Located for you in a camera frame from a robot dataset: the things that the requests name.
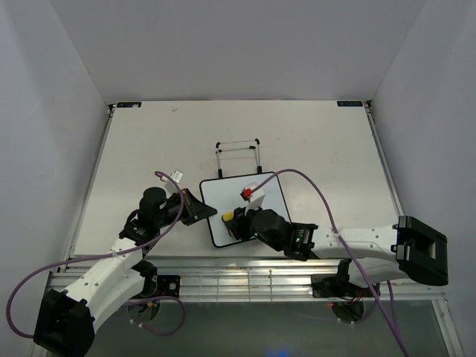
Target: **red object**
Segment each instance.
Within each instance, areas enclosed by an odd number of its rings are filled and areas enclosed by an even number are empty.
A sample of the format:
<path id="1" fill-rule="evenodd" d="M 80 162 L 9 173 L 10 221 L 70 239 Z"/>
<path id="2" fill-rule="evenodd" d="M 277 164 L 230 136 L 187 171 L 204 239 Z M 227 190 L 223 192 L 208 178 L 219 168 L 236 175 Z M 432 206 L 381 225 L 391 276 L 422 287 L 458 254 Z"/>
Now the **red object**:
<path id="1" fill-rule="evenodd" d="M 245 192 L 243 192 L 243 197 L 249 199 L 251 197 L 251 188 L 247 188 Z"/>

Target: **white enclosure wall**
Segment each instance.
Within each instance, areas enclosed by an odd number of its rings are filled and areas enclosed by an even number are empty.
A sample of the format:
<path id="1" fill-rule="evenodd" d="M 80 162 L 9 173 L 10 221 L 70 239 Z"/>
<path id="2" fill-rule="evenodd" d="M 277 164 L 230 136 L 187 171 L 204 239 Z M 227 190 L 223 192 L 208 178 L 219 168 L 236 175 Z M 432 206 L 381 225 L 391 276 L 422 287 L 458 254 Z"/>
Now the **white enclosure wall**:
<path id="1" fill-rule="evenodd" d="M 476 356 L 476 1 L 427 1 L 374 100 L 406 214 L 448 235 L 448 301 Z"/>
<path id="2" fill-rule="evenodd" d="M 371 99 L 424 0 L 51 0 L 107 103 Z"/>
<path id="3" fill-rule="evenodd" d="M 101 96 L 47 0 L 0 1 L 0 306 L 28 273 L 58 260 L 106 120 Z M 13 317 L 33 333 L 47 274 Z M 0 322 L 0 356 L 30 341 Z"/>

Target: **wire handle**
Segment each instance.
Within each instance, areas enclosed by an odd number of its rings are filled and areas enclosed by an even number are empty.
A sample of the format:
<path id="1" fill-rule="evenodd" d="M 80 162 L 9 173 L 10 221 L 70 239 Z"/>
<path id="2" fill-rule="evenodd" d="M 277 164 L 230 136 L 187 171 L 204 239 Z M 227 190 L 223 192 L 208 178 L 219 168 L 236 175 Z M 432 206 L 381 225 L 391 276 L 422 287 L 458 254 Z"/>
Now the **wire handle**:
<path id="1" fill-rule="evenodd" d="M 232 147 L 229 149 L 220 149 L 220 145 L 223 144 L 242 144 L 242 143 L 256 143 L 256 146 L 244 146 L 244 147 Z M 237 151 L 237 150 L 247 150 L 252 149 L 254 153 L 254 160 L 256 161 L 256 172 L 263 173 L 263 167 L 261 166 L 261 155 L 260 155 L 260 140 L 259 139 L 251 139 L 251 140 L 239 140 L 239 141 L 218 141 L 215 145 L 215 153 L 216 153 L 216 164 L 218 166 L 218 177 L 223 178 L 223 170 L 222 165 L 220 164 L 220 154 L 226 151 Z"/>

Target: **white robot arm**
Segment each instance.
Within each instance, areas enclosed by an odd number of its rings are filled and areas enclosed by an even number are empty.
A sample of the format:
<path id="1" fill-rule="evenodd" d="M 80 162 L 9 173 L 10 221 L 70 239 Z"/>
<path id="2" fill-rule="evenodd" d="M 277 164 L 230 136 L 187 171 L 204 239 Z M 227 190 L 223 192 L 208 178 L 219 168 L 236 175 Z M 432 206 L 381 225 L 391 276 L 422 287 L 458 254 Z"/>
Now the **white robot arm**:
<path id="1" fill-rule="evenodd" d="M 335 296 L 339 284 L 367 288 L 361 272 L 331 228 L 287 222 L 274 211 L 263 210 L 265 192 L 262 188 L 256 190 L 257 186 L 250 184 L 241 192 L 248 203 L 245 208 L 222 216 L 231 236 L 242 241 L 259 239 L 296 260 L 342 260 L 336 277 L 315 284 L 316 295 Z M 343 229 L 338 234 L 357 256 L 373 285 L 408 277 L 425 285 L 448 284 L 446 237 L 418 219 L 401 216 L 394 225 Z"/>
<path id="2" fill-rule="evenodd" d="M 157 268 L 144 257 L 160 230 L 179 220 L 192 225 L 216 214 L 216 210 L 182 189 L 168 199 L 163 189 L 144 191 L 139 209 L 129 215 L 124 229 L 111 249 L 111 257 L 98 260 L 80 279 L 61 292 L 50 290 L 42 299 L 33 340 L 57 356 L 84 356 L 96 331 L 116 310 L 131 298 L 146 295 L 153 300 L 157 291 Z"/>

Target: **white table surface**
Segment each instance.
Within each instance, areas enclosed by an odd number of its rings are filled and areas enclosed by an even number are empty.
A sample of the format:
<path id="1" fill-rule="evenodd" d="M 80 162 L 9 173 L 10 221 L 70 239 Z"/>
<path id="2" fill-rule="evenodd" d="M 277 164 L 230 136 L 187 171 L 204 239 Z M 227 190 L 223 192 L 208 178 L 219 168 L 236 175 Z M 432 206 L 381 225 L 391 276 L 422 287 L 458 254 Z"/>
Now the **white table surface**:
<path id="1" fill-rule="evenodd" d="M 87 201 L 74 255 L 109 250 L 154 171 L 184 173 L 180 185 L 200 198 L 199 183 L 217 177 L 215 143 L 259 138 L 263 171 L 295 168 L 322 189 L 339 227 L 365 228 L 397 218 L 363 107 L 335 101 L 143 102 L 116 109 Z M 225 152 L 224 176 L 253 173 L 251 150 Z M 300 176 L 280 183 L 291 219 L 329 226 L 322 202 Z M 282 257 L 258 241 L 214 248 L 206 220 L 178 224 L 149 253 L 169 257 Z"/>

